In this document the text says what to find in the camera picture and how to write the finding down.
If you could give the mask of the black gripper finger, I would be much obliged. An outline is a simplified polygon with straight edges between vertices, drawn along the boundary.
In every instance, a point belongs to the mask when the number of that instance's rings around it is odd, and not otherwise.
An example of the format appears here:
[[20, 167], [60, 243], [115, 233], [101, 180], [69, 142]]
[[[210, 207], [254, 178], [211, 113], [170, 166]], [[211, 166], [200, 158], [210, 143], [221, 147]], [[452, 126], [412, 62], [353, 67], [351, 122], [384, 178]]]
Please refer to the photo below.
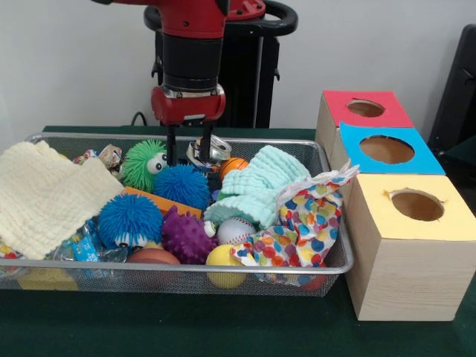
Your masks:
[[169, 166], [176, 166], [177, 160], [176, 125], [170, 125], [167, 127], [167, 164]]
[[213, 124], [205, 123], [203, 129], [203, 136], [200, 140], [200, 160], [204, 163], [208, 163], [210, 158], [210, 141], [213, 131]]

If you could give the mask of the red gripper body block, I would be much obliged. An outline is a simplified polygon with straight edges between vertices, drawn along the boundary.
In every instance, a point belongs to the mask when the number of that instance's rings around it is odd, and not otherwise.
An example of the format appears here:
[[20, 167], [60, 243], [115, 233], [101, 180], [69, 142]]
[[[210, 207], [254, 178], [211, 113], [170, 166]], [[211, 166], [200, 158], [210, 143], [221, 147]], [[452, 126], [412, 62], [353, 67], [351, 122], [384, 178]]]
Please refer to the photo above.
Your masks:
[[165, 126], [181, 125], [191, 120], [217, 120], [225, 110], [224, 89], [218, 85], [210, 91], [173, 91], [156, 86], [151, 93], [155, 119]]

